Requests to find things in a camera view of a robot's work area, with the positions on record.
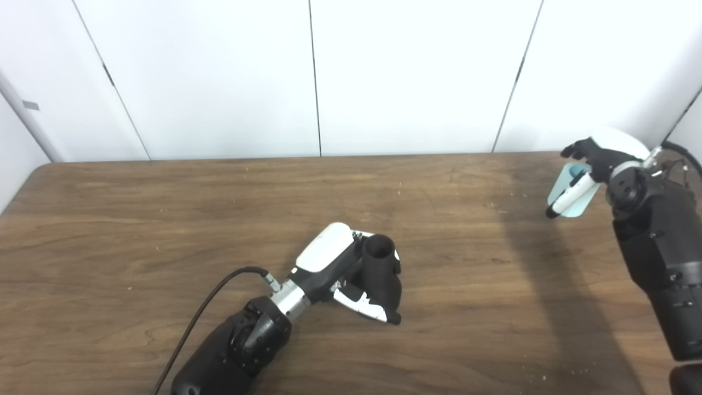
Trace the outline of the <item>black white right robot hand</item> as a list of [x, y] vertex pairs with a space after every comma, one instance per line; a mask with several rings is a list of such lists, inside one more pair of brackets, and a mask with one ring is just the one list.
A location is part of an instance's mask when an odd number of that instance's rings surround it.
[[547, 218], [578, 217], [600, 185], [630, 167], [642, 167], [651, 150], [632, 135], [614, 128], [594, 130], [567, 145], [560, 157], [570, 159], [547, 198]]

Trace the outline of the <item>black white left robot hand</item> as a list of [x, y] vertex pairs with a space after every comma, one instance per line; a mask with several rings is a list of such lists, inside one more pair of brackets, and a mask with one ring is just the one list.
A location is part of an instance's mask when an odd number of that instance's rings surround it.
[[271, 299], [289, 320], [311, 305], [334, 300], [362, 317], [399, 325], [400, 273], [401, 260], [390, 237], [335, 222], [296, 258]]

